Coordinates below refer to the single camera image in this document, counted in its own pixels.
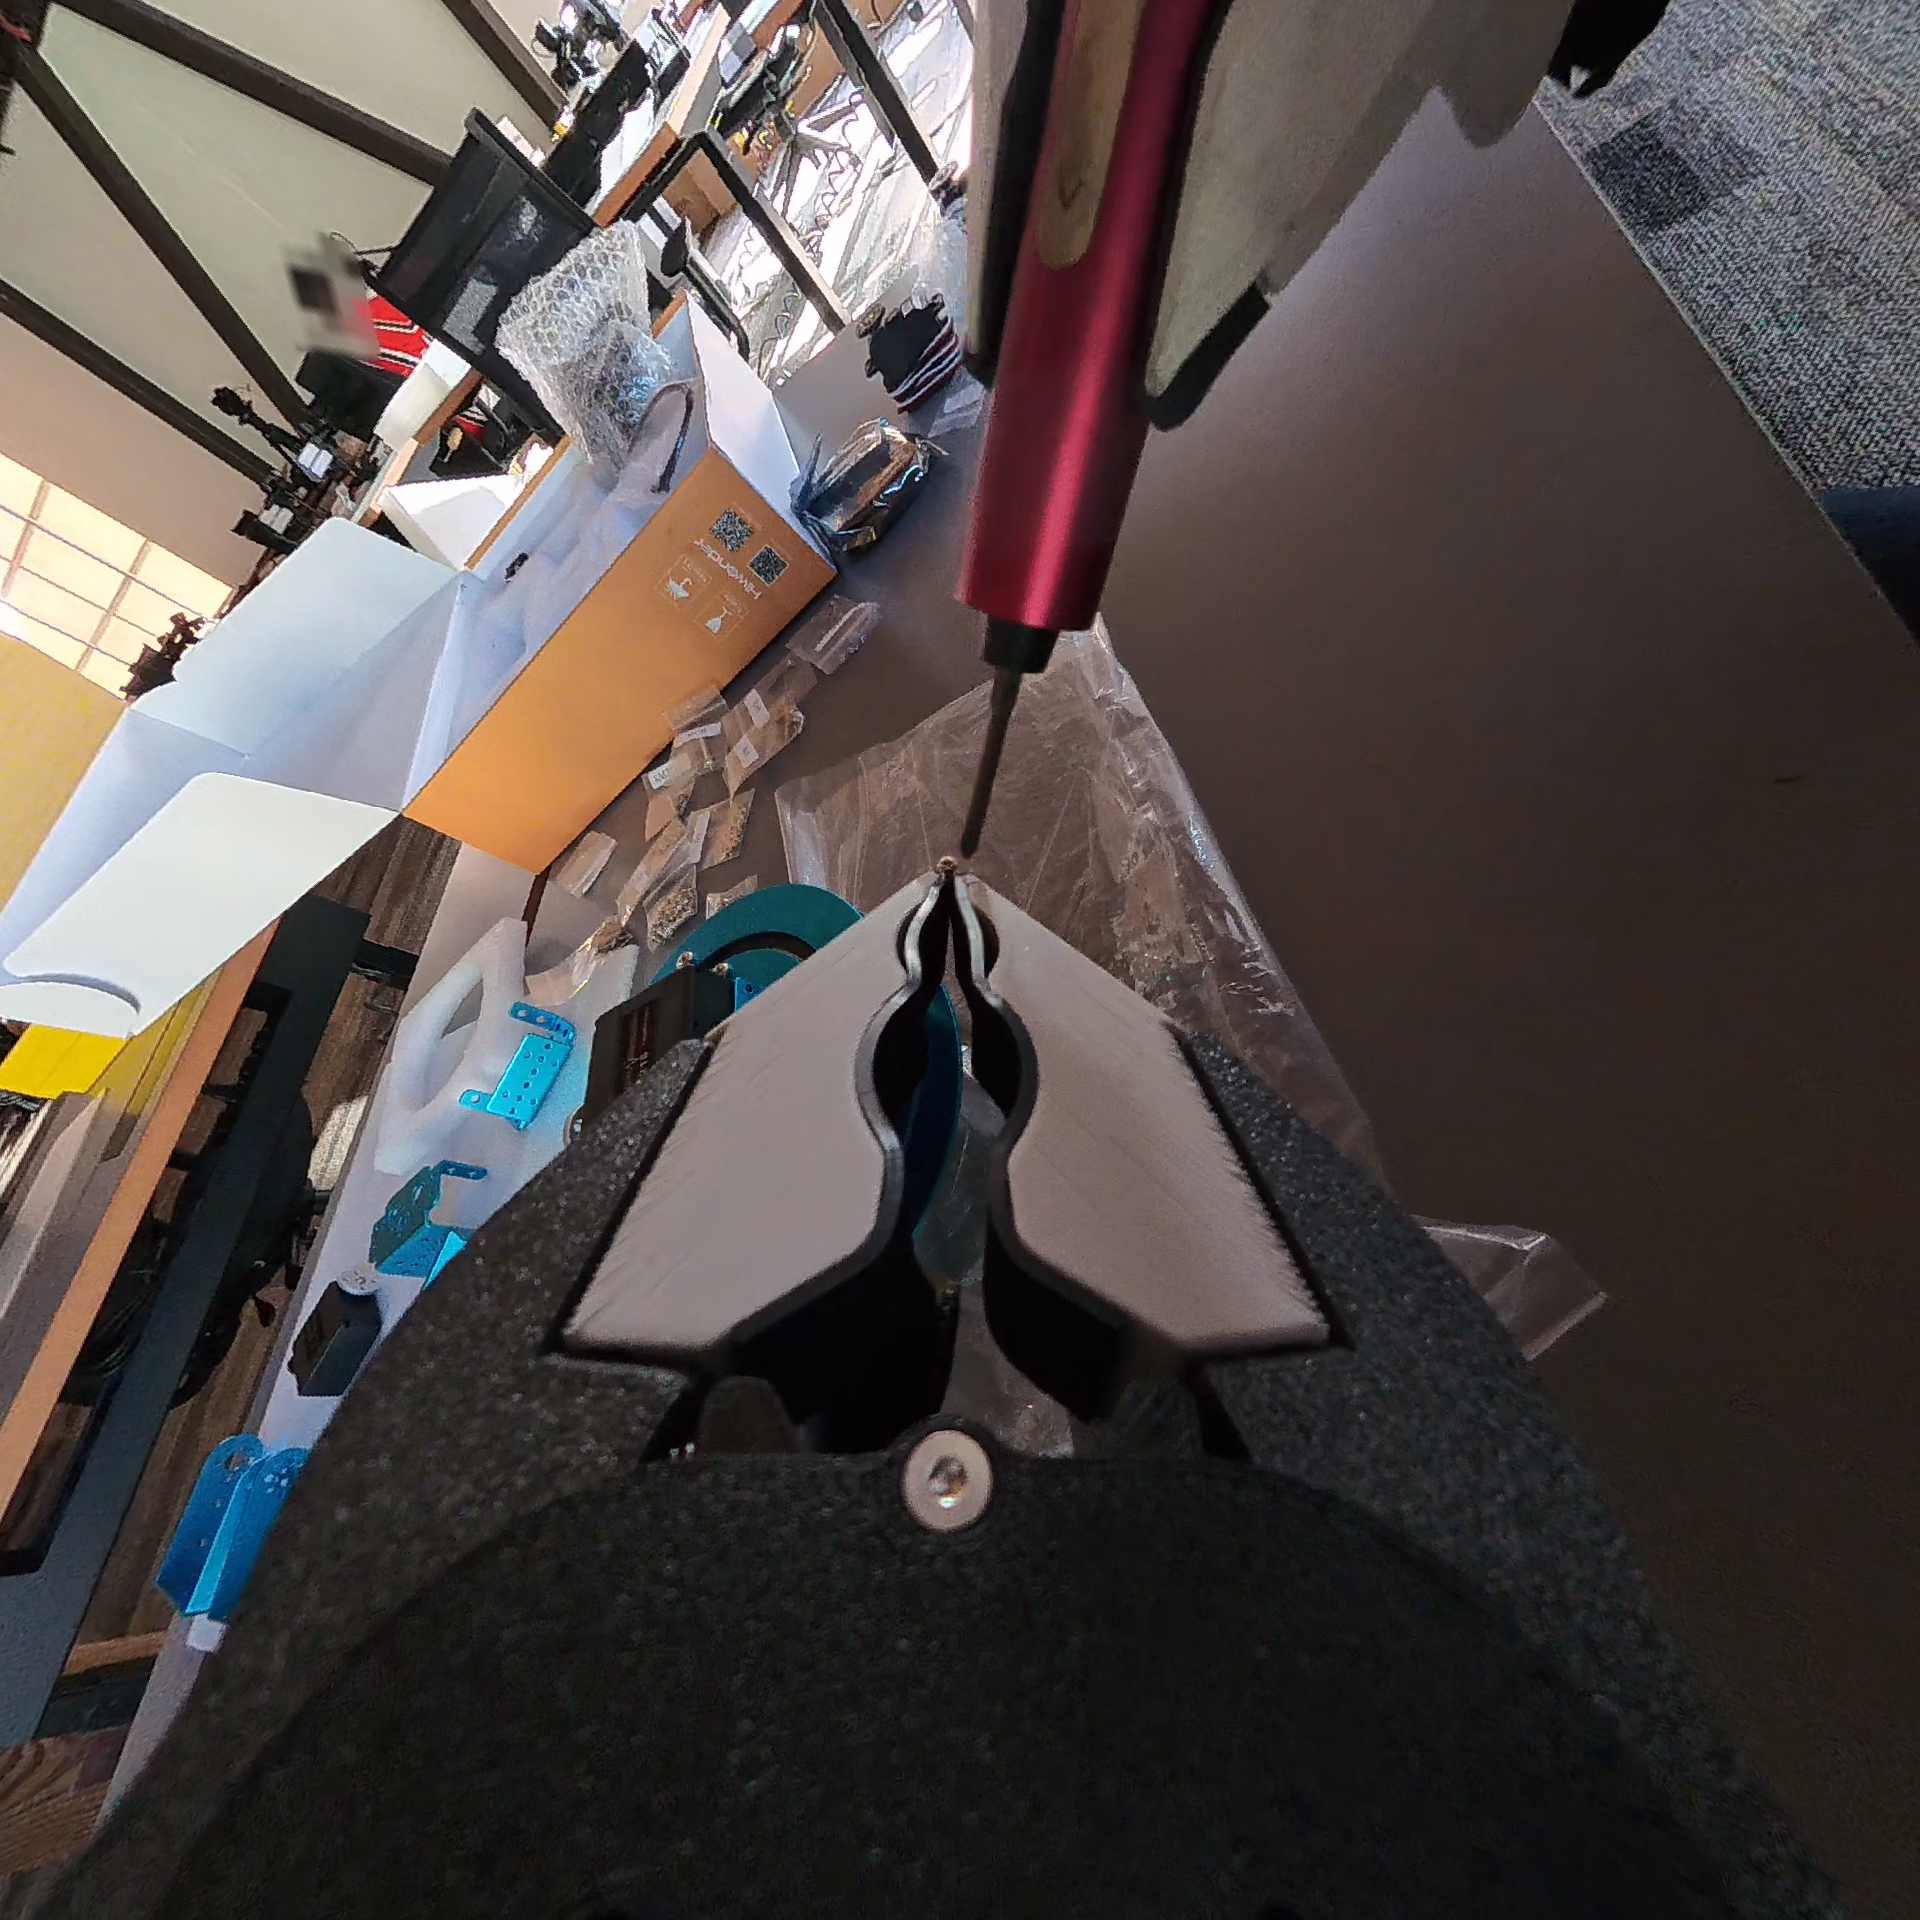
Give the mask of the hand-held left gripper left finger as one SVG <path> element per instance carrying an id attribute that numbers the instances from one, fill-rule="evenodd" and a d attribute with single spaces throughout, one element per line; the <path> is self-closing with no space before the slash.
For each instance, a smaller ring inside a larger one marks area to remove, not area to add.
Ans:
<path id="1" fill-rule="evenodd" d="M 951 880 L 912 880 L 720 1022 L 569 1310 L 569 1350 L 943 1338 L 913 1236 L 961 1112 L 953 908 Z"/>

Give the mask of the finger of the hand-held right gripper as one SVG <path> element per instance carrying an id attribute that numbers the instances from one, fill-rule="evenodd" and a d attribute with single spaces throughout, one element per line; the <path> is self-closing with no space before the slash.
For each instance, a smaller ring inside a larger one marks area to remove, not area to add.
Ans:
<path id="1" fill-rule="evenodd" d="M 993 381 L 1039 162 L 1051 67 L 1051 2 L 973 5 L 966 296 L 960 334 L 966 368 L 977 381 Z"/>
<path id="2" fill-rule="evenodd" d="M 1185 421 L 1431 94 L 1494 146 L 1569 2 L 1235 2 L 1208 46 L 1142 362 L 1152 426 Z"/>

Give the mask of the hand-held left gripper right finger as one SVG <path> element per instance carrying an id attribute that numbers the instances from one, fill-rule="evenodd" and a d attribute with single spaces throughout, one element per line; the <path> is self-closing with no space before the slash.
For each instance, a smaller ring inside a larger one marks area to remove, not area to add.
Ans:
<path id="1" fill-rule="evenodd" d="M 1330 1323 L 1181 1032 L 969 874 L 951 963 L 1001 1115 L 982 1270 L 1001 1349 L 1323 1349 Z"/>

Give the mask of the red electric screwdriver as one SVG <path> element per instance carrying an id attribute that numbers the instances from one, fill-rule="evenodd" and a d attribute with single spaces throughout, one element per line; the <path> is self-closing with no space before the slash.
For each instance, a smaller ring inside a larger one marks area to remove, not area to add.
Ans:
<path id="1" fill-rule="evenodd" d="M 998 344 L 958 596 L 986 622 L 992 706 L 961 858 L 985 832 L 1024 682 L 1091 624 L 1135 482 L 1144 350 L 1225 5 L 1053 5 L 1053 67 Z"/>

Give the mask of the blue round turntable base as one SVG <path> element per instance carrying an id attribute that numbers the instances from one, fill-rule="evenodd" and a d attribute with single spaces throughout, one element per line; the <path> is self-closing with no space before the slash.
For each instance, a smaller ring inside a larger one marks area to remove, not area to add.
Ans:
<path id="1" fill-rule="evenodd" d="M 856 921 L 859 909 L 822 888 L 759 888 L 690 923 L 659 950 L 643 982 L 662 982 L 683 968 L 681 957 L 687 954 L 687 968 L 727 964 L 745 986 L 763 993 Z M 943 990 L 928 1003 L 922 1041 L 925 1067 L 896 1124 L 903 1142 L 905 1221 L 913 1233 L 943 1187 L 961 1114 L 961 1035 Z"/>

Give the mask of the grey desk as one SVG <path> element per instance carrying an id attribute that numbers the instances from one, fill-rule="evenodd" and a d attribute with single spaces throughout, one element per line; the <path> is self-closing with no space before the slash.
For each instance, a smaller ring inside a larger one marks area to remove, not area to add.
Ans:
<path id="1" fill-rule="evenodd" d="M 481 1230 L 45 1915 L 1914 1915 L 1914 648 L 1528 112 L 1429 106 L 1146 456 L 1111 633 L 1536 1374 L 1207 1062 L 1338 1321 L 985 1514 L 672 1458 L 552 1336 L 672 1062 Z"/>

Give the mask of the white foam block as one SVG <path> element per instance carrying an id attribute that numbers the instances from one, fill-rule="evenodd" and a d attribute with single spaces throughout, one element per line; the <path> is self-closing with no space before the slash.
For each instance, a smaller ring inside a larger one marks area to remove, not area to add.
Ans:
<path id="1" fill-rule="evenodd" d="M 463 1112 L 458 1089 L 483 1089 L 504 1062 L 510 1003 L 530 1001 L 522 963 L 522 921 L 501 920 L 400 1019 L 374 1124 L 374 1165 L 381 1173 L 401 1174 L 434 1161 L 458 1161 L 458 1145 L 473 1129 L 487 1141 L 512 1129 L 504 1121 Z"/>

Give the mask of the dark foil parts bag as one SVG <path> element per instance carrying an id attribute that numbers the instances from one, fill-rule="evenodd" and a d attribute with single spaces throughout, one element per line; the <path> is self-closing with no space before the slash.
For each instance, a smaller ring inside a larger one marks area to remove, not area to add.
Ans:
<path id="1" fill-rule="evenodd" d="M 826 558 L 850 560 L 886 536 L 942 458 L 931 437 L 871 419 L 832 456 L 814 443 L 790 488 L 792 514 Z"/>

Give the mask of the pile of small screw packets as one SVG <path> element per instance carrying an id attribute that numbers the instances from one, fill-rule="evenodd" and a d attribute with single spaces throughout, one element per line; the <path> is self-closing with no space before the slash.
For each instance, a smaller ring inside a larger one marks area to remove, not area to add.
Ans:
<path id="1" fill-rule="evenodd" d="M 800 740 L 809 692 L 839 672 L 877 624 L 877 604 L 832 594 L 801 617 L 734 699 L 705 689 L 672 712 L 674 734 L 637 779 L 640 849 L 633 859 L 622 859 L 613 832 L 587 829 L 545 876 L 545 891 L 587 905 L 593 923 L 567 961 L 534 978 L 541 994 L 569 1000 L 614 950 L 669 945 L 703 908 L 736 898 L 736 891 L 703 896 L 703 884 L 712 869 L 737 858 L 753 784 Z"/>

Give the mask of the large clear plastic bag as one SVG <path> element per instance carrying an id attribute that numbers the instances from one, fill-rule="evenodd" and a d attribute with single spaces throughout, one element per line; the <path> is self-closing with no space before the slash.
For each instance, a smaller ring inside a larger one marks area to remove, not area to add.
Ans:
<path id="1" fill-rule="evenodd" d="M 792 880 L 874 908 L 954 851 L 986 692 L 775 793 Z M 1376 1133 L 1246 902 L 1104 626 L 1021 697 L 976 874 L 1192 1035 L 1253 1067 L 1365 1173 Z"/>

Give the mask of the white foam sheet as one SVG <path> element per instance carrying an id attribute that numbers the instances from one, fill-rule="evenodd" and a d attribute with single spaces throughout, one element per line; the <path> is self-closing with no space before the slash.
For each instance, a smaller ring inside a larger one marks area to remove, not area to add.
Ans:
<path id="1" fill-rule="evenodd" d="M 463 961 L 463 954 L 495 921 L 520 920 L 531 889 L 534 878 L 528 870 L 513 869 L 481 851 L 458 851 L 448 874 L 437 916 L 424 932 L 416 978 L 401 1000 L 400 1019 L 410 1019 L 419 1000 L 427 1000 L 437 990 L 442 974 L 455 969 Z M 541 1164 L 561 1153 L 569 1137 L 569 1108 L 561 1108 L 559 1099 L 565 1094 L 576 1098 L 584 1091 L 584 1057 L 591 1048 L 591 1019 L 600 1000 L 603 994 L 599 990 L 587 988 L 567 1005 L 569 1017 L 582 1028 L 582 1054 L 567 1066 L 541 1118 L 530 1129 L 518 1133 L 488 1115 L 475 1112 L 463 1115 L 475 1124 L 479 1137 L 498 1131 L 504 1147 L 502 1160 L 491 1160 L 488 1153 L 478 1157 L 491 1165 L 483 1185 L 451 1185 L 451 1195 L 442 1206 L 448 1216 L 479 1226 Z M 335 1185 L 326 1205 L 319 1238 L 304 1264 L 301 1286 L 294 1293 L 290 1314 L 291 1326 L 274 1339 L 271 1364 L 261 1378 L 256 1404 L 247 1420 L 247 1426 L 270 1454 L 315 1448 L 337 1405 L 335 1400 L 304 1397 L 287 1369 L 287 1355 L 298 1329 L 326 1286 L 365 1259 L 371 1228 L 401 1182 L 400 1171 L 385 1173 L 377 1165 L 378 1131 L 385 1123 L 397 1060 L 400 1033 L 392 1033 L 368 1099 L 362 1126 L 343 1169 L 343 1180 Z"/>

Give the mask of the bubble wrap bundle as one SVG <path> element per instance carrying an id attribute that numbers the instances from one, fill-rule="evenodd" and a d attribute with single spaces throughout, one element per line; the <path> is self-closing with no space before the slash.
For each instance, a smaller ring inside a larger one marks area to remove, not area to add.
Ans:
<path id="1" fill-rule="evenodd" d="M 675 381 L 653 336 L 649 257 L 635 225 L 587 230 L 504 306 L 495 348 L 584 456 L 600 490 L 623 474 L 646 404 Z"/>

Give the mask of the loose black servo motor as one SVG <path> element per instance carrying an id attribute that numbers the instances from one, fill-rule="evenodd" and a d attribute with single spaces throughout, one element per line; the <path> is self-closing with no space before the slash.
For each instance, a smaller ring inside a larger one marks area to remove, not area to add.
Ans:
<path id="1" fill-rule="evenodd" d="M 294 1336 L 285 1363 L 294 1392 L 318 1402 L 343 1397 L 381 1330 L 378 1275 L 355 1264 L 322 1290 Z"/>

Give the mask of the orange cardboard box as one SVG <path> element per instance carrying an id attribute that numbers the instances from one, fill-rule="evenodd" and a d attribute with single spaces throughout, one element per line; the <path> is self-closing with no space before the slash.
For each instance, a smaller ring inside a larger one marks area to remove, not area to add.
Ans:
<path id="1" fill-rule="evenodd" d="M 473 568 L 311 536 L 123 712 L 3 905 L 3 1019 L 131 1038 L 397 819 L 559 858 L 829 584 L 777 402 L 686 305 L 613 490 L 561 452 Z"/>

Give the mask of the black computer monitor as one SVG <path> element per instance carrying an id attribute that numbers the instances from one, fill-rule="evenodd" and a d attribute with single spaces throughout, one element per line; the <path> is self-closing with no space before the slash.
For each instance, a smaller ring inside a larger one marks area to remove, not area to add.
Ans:
<path id="1" fill-rule="evenodd" d="M 591 216 L 478 107 L 371 293 L 488 380 L 518 376 L 495 348 L 504 306 L 593 230 Z"/>

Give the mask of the blue round-end metal plate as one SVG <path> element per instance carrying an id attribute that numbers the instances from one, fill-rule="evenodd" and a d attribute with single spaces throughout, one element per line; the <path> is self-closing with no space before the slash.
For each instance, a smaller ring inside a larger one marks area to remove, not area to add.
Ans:
<path id="1" fill-rule="evenodd" d="M 154 1574 L 181 1618 L 227 1624 L 306 1458 L 266 1452 L 250 1430 L 208 1452 Z"/>

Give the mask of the yellow storage bin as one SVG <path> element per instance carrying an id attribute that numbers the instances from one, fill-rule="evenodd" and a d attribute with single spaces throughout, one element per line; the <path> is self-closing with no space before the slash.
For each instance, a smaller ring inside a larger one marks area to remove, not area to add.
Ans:
<path id="1" fill-rule="evenodd" d="M 51 1025 L 25 1025 L 1 1060 L 3 1102 L 45 1102 L 67 1093 L 95 1091 L 107 1067 L 127 1048 L 160 1041 L 181 1012 L 192 1025 L 203 1000 L 206 994 L 194 990 L 130 1041 Z"/>

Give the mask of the blue long U bracket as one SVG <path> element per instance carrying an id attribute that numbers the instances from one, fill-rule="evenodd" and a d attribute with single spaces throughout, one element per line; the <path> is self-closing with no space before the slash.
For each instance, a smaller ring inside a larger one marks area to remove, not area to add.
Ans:
<path id="1" fill-rule="evenodd" d="M 458 1089 L 458 1106 L 526 1131 L 538 1118 L 578 1043 L 578 1027 L 530 1001 L 510 1003 L 507 1057 L 483 1089 Z"/>

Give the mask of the teal perforated bracket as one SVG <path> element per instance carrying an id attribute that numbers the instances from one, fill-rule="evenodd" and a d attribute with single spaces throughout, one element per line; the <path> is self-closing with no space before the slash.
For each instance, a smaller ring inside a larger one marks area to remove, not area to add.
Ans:
<path id="1" fill-rule="evenodd" d="M 431 1282 L 462 1253 L 469 1234 L 437 1221 L 442 1182 L 479 1185 L 487 1165 L 441 1160 L 422 1165 L 394 1190 L 368 1242 L 368 1262 L 377 1275 Z"/>

